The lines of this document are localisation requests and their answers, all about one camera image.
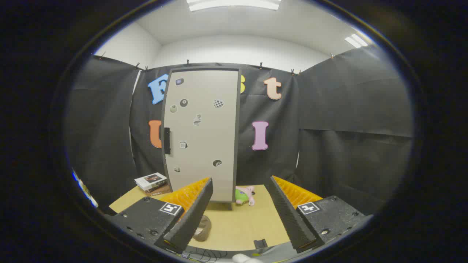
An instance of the checkered heart sticker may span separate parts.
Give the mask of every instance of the checkered heart sticker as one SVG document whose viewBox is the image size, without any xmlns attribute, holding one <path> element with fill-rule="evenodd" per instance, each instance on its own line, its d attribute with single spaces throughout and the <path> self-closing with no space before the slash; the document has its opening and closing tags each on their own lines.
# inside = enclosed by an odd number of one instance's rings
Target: checkered heart sticker
<svg viewBox="0 0 468 263">
<path fill-rule="evenodd" d="M 218 109 L 218 108 L 223 107 L 224 101 L 214 100 L 214 101 L 213 101 L 213 104 L 214 104 L 214 107 Z"/>
</svg>

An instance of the ceiling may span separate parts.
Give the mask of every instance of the ceiling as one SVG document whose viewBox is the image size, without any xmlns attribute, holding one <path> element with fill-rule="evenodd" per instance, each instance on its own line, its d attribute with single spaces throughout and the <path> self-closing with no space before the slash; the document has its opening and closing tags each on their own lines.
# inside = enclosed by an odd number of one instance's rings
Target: ceiling
<svg viewBox="0 0 468 263">
<path fill-rule="evenodd" d="M 255 7 L 217 7 L 191 12 L 186 0 L 173 0 L 137 23 L 162 45 L 213 35 L 271 37 L 325 54 L 353 48 L 344 39 L 356 30 L 306 0 L 282 0 L 277 11 Z"/>
</svg>

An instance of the orange foam pad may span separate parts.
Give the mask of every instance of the orange foam pad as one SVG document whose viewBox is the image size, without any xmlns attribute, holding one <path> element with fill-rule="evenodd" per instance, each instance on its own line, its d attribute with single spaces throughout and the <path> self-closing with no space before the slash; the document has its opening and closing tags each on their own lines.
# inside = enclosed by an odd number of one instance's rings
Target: orange foam pad
<svg viewBox="0 0 468 263">
<path fill-rule="evenodd" d="M 299 187 L 293 183 L 290 183 L 286 180 L 273 176 L 276 183 L 280 186 L 283 193 L 288 197 L 289 202 L 294 206 L 294 209 L 297 208 L 298 205 L 305 204 L 308 202 L 315 202 L 322 197 L 307 191 L 306 189 Z"/>
<path fill-rule="evenodd" d="M 202 179 L 198 182 L 189 184 L 187 186 L 184 186 L 175 192 L 167 194 L 160 200 L 163 202 L 181 205 L 184 210 L 182 216 L 180 216 L 180 218 L 182 218 L 185 215 L 185 213 L 190 209 L 193 202 L 195 202 L 201 190 L 206 185 L 206 182 L 208 181 L 208 179 L 209 177 Z"/>
</svg>

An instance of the black door handle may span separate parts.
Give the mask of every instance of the black door handle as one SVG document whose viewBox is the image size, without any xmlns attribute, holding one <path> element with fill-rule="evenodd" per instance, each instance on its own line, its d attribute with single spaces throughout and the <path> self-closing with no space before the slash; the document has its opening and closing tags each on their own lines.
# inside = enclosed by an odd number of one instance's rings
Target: black door handle
<svg viewBox="0 0 468 263">
<path fill-rule="evenodd" d="M 164 127 L 164 153 L 171 154 L 171 144 L 170 144 L 170 133 L 171 129 Z"/>
</svg>

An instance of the white door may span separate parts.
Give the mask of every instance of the white door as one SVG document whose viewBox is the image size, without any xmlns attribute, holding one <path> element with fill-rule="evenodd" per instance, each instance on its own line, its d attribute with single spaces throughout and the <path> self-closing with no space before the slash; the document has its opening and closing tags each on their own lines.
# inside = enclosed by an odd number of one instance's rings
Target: white door
<svg viewBox="0 0 468 263">
<path fill-rule="evenodd" d="M 173 191 L 211 177 L 211 201 L 234 201 L 239 81 L 238 69 L 171 71 L 162 121 L 170 129 L 170 154 L 164 140 L 162 148 Z"/>
</svg>

